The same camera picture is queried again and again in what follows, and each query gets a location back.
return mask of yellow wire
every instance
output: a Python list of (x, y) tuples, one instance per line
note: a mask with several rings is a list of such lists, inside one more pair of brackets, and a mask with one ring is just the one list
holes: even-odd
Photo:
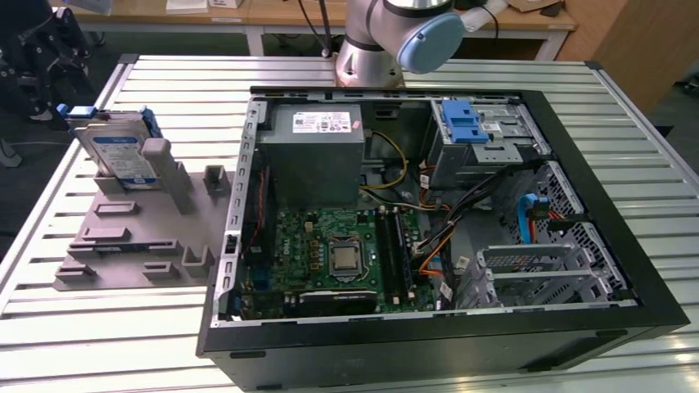
[(385, 183), (385, 184), (358, 186), (358, 188), (361, 188), (362, 190), (381, 190), (384, 188), (393, 187), (405, 178), (405, 174), (406, 174), (406, 158), (405, 158), (405, 155), (402, 154), (402, 150), (397, 147), (397, 144), (393, 142), (393, 140), (389, 137), (385, 136), (384, 133), (378, 133), (377, 131), (370, 131), (370, 132), (377, 134), (377, 135), (380, 135), (385, 139), (388, 144), (397, 151), (397, 154), (400, 154), (400, 159), (402, 160), (402, 171), (400, 172), (400, 176), (398, 176), (398, 178), (396, 180), (393, 180), (390, 183)]

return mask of connector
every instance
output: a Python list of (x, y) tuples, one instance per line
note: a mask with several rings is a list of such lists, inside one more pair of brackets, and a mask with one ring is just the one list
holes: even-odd
[(527, 217), (533, 221), (548, 219), (549, 206), (551, 203), (548, 202), (548, 198), (541, 196), (536, 201), (533, 201), (531, 209), (527, 210)]
[(545, 229), (548, 232), (565, 232), (575, 224), (589, 221), (587, 215), (567, 215), (561, 219), (549, 219)]

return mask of white table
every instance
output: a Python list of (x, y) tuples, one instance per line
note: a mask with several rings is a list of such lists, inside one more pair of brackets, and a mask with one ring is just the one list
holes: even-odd
[[(432, 74), (405, 77), (409, 87), (545, 93), (692, 324), (560, 373), (332, 391), (696, 391), (699, 180), (605, 73), (581, 63), (452, 61)], [(249, 86), (329, 86), (332, 80), (330, 64), (316, 58), (141, 56), (117, 66), (97, 105), (148, 104), (186, 169), (222, 164), (233, 171)], [(194, 357), (204, 287), (50, 288), (97, 190), (86, 158), (74, 142), (0, 264), (0, 392), (236, 391)]]

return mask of cardboard box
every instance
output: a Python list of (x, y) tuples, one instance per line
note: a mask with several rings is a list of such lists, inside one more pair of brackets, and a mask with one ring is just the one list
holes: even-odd
[(507, 0), (507, 3), (520, 12), (539, 10), (557, 2), (560, 2), (560, 0)]

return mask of motherboard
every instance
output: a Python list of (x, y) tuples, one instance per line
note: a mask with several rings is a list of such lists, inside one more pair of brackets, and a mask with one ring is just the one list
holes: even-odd
[(332, 314), (338, 294), (370, 305), (370, 314), (433, 310), (429, 282), (412, 282), (408, 250), (421, 240), (412, 210), (278, 210), (274, 238), (272, 266), (249, 274), (266, 293), (254, 301), (264, 318), (292, 316), (296, 302)]

